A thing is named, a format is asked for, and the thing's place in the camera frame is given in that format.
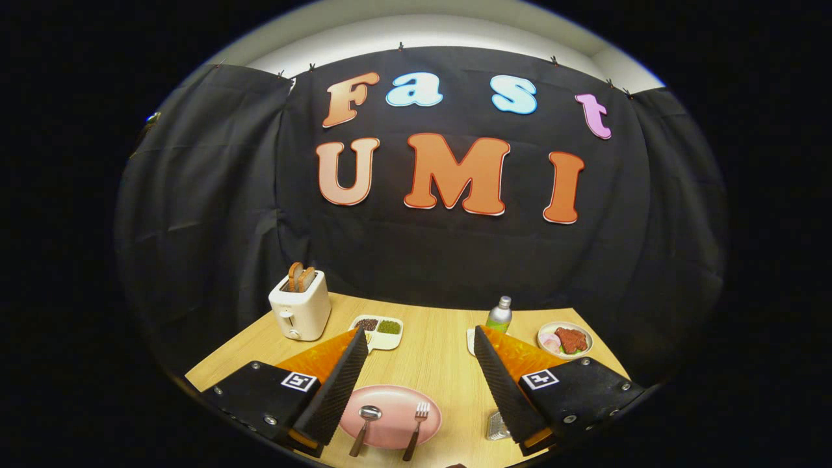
toaster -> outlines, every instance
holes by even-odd
[[[315,270],[314,279],[304,292],[289,292],[289,276],[269,294],[271,310],[283,336],[299,341],[315,341],[324,333],[332,304],[326,289],[326,275]]]

orange letter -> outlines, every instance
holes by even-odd
[[[436,197],[430,193],[433,180],[442,203],[451,209],[471,182],[471,193],[463,200],[466,212],[499,216],[506,211],[500,201],[500,183],[503,159],[511,151],[508,143],[497,138],[479,138],[460,163],[453,157],[442,135],[417,133],[408,138],[408,144],[416,150],[416,162],[413,189],[404,198],[405,205],[423,209],[435,207]]]
[[[358,111],[350,108],[349,103],[355,101],[358,106],[364,104],[364,100],[367,99],[367,87],[364,84],[372,85],[377,82],[379,82],[378,73],[370,72],[345,82],[335,83],[327,88],[326,92],[330,94],[329,115],[324,119],[324,128],[353,120],[358,115]]]
[[[350,146],[355,151],[355,183],[343,188],[338,183],[338,156],[344,145],[338,142],[324,143],[315,150],[318,153],[318,187],[321,195],[335,205],[361,203],[369,193],[373,181],[373,151],[381,142],[378,138],[359,138]]]
[[[552,184],[552,201],[543,210],[543,219],[572,224],[577,221],[575,193],[577,174],[583,170],[583,160],[568,152],[550,152],[549,162],[555,167],[555,182]]]

plate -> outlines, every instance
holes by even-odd
[[[468,338],[468,352],[471,353],[471,356],[476,356],[476,354],[473,352],[473,331],[474,330],[476,330],[476,329],[468,328],[468,330],[466,331],[466,335],[467,335],[467,338]],[[506,331],[506,335],[511,336],[512,334]]]
[[[557,328],[561,326],[568,330],[578,330],[581,333],[583,333],[583,335],[587,338],[587,349],[585,351],[581,351],[575,354],[566,354],[560,351],[550,351],[549,349],[547,349],[541,342],[540,335],[542,335],[543,333],[554,333],[555,330],[557,330]],[[582,327],[578,325],[575,325],[574,323],[569,323],[568,321],[553,321],[540,327],[540,330],[537,332],[537,345],[549,354],[553,354],[561,359],[566,359],[567,361],[570,361],[572,359],[577,359],[578,357],[585,356],[592,349],[592,335],[590,335],[588,331],[584,330]]]
[[[402,333],[404,333],[404,323],[399,320],[398,318],[393,317],[385,317],[385,316],[368,316],[362,315],[357,316],[353,319],[353,322],[349,324],[349,330],[355,328],[355,324],[358,323],[360,320],[365,318],[375,319],[379,321],[375,326],[374,331],[364,331],[367,335],[367,352],[369,353],[372,350],[392,350],[396,346],[402,342]],[[379,331],[379,325],[381,325],[382,321],[394,321],[399,324],[399,333],[382,333]]]
[[[357,437],[364,426],[364,420],[359,416],[359,408],[364,405],[377,406],[381,410],[381,418],[371,421],[364,434],[367,446],[379,449],[399,450],[408,448],[410,436],[416,429],[416,405],[421,401],[430,404],[428,419],[418,429],[417,445],[430,440],[439,432],[442,426],[442,412],[436,403],[420,391],[406,386],[372,385],[361,387],[354,391],[344,409],[339,426],[350,437]]]

metal grater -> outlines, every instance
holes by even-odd
[[[500,411],[497,411],[488,417],[488,434],[486,437],[490,441],[499,441],[500,439],[505,439],[511,436],[512,435],[508,433],[506,423],[503,422],[503,417],[500,416]]]

silver bottle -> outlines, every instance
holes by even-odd
[[[485,326],[503,333],[508,331],[508,325],[512,322],[512,310],[509,308],[511,305],[511,297],[500,297],[500,303],[488,314]]]

